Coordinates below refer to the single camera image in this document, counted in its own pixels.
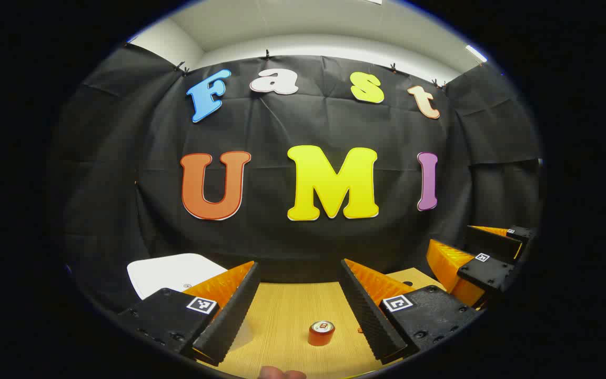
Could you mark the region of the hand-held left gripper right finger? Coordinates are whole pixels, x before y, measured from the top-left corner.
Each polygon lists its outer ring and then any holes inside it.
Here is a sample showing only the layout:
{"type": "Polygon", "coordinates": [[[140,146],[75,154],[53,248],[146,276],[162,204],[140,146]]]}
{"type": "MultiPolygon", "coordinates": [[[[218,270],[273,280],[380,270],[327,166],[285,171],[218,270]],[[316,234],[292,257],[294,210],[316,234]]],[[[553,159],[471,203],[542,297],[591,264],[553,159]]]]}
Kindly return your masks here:
{"type": "Polygon", "coordinates": [[[439,286],[416,290],[346,258],[340,262],[340,286],[373,355],[381,362],[440,347],[482,314],[439,286]]]}

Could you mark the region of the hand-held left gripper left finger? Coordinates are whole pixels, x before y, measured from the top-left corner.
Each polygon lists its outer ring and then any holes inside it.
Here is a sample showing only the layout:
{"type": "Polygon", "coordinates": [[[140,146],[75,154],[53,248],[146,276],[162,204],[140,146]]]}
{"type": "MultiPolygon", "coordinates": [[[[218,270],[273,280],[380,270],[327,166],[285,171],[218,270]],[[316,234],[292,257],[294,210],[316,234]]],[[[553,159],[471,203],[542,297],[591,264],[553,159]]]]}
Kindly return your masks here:
{"type": "Polygon", "coordinates": [[[188,290],[161,288],[120,312],[118,322],[172,353],[219,365],[245,321],[260,281],[260,264],[246,262],[188,290]]]}

